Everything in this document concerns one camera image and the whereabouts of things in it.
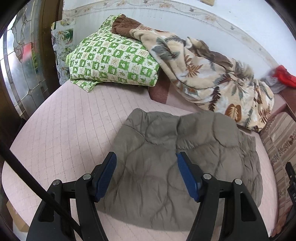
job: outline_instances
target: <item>pink mattress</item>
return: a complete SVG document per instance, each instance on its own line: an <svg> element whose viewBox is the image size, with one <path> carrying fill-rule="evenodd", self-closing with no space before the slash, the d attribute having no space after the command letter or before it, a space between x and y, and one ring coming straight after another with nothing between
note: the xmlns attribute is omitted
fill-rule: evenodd
<svg viewBox="0 0 296 241"><path fill-rule="evenodd" d="M189 111L150 99L147 89L100 84L87 93L69 81L54 92L31 116L11 146L12 152L47 190L51 182L69 182L90 173L102 163L127 116L135 108L185 115ZM268 233L274 227L277 191L274 173L259 136L257 152L263 177L259 207ZM5 163L2 184L12 205L30 225L40 199ZM78 221L75 201L72 215ZM139 228L99 213L109 240L186 240L189 232L164 232Z"/></svg>

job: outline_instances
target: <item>gray down jacket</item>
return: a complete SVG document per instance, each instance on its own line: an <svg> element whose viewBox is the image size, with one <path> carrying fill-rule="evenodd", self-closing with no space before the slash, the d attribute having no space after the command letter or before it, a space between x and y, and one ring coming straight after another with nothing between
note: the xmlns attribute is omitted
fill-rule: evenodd
<svg viewBox="0 0 296 241"><path fill-rule="evenodd" d="M257 206L263 193L255 138L228 116L211 111L173 116L135 109L119 130L112 151L117 166L97 209L145 228L190 230L199 203L188 194L176 153L218 180L240 178ZM216 225L221 225L219 206Z"/></svg>

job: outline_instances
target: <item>black cable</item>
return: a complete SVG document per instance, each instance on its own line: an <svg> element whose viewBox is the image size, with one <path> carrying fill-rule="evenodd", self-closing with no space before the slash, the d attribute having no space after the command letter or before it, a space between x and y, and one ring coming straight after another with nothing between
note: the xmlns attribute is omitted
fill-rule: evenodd
<svg viewBox="0 0 296 241"><path fill-rule="evenodd" d="M15 173L37 194L43 201L45 201L54 211L57 212L61 217L69 222L71 227L78 233L82 238L81 228L78 223L66 212L61 205L59 205L51 195L49 195L44 188L34 179L34 177L26 170L26 168L20 163L10 149L0 140L0 155L15 171Z"/></svg>

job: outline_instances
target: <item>cardboard box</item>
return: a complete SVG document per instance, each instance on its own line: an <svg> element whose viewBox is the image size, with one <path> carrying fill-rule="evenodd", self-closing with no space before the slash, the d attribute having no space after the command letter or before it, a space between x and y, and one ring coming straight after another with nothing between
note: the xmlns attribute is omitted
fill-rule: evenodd
<svg viewBox="0 0 296 241"><path fill-rule="evenodd" d="M12 206L10 201L6 204L7 209L15 222L15 225L19 229L19 231L27 233L29 231L29 226L26 224L26 222L20 217L20 215L16 212L15 208Z"/></svg>

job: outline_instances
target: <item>red cloth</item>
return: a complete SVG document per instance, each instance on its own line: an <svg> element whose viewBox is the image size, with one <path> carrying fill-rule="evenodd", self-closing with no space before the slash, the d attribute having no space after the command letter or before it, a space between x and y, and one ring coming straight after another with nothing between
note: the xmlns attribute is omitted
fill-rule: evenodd
<svg viewBox="0 0 296 241"><path fill-rule="evenodd" d="M296 88L296 77L291 75L282 65L276 68L275 73L272 77L278 78L280 82L287 86Z"/></svg>

